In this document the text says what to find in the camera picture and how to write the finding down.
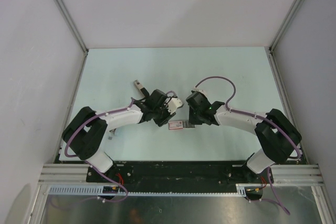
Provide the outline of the light blue white stapler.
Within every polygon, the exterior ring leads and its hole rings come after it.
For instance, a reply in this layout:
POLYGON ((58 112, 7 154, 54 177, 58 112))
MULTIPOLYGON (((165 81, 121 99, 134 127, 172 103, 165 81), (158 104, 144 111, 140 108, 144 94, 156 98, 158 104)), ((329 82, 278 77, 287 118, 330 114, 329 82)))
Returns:
POLYGON ((111 129, 111 130, 109 131, 109 134, 110 134, 111 136, 115 136, 115 134, 116 134, 116 130, 117 130, 117 129, 111 129))

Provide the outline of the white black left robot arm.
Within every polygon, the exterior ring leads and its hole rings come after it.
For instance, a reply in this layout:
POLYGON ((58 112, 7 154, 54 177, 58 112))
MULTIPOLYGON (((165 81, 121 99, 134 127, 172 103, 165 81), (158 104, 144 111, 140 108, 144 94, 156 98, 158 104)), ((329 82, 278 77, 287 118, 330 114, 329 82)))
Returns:
POLYGON ((62 133, 66 143, 66 157, 77 157, 98 170, 98 176, 105 182, 115 178, 116 169, 112 158, 102 147, 102 141, 108 132, 117 128, 140 124, 148 121, 162 127, 183 107, 184 103, 176 94, 168 96, 159 89, 150 95, 136 100, 120 109, 97 112, 91 107, 83 107, 62 133))

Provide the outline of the red staple box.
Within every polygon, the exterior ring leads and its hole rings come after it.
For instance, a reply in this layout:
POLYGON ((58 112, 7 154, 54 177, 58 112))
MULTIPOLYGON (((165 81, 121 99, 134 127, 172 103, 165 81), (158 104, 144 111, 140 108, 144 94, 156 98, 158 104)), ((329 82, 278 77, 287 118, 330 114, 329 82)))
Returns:
POLYGON ((194 129, 195 125, 188 120, 169 121, 169 130, 194 129))

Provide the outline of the beige black small stapler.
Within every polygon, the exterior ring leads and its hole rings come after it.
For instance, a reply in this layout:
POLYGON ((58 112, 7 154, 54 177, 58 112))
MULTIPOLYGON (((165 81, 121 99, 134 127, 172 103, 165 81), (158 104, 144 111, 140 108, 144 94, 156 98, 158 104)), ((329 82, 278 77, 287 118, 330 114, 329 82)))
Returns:
POLYGON ((148 90, 141 84, 139 80, 134 80, 135 87, 140 91, 140 93, 143 95, 144 98, 148 98, 150 96, 150 93, 148 90))

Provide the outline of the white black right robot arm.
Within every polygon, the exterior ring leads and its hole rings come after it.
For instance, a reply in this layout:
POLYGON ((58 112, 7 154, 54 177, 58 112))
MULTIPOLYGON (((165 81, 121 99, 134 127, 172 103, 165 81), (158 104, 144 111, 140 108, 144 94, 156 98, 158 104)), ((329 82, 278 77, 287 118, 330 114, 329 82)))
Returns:
POLYGON ((302 136, 280 110, 265 114, 239 111, 224 102, 210 103, 200 91, 192 91, 186 102, 189 121, 194 125, 230 126, 257 136, 261 149, 253 153, 242 169, 243 179, 249 183, 259 179, 267 167, 286 162, 292 152, 300 157, 298 145, 302 136))

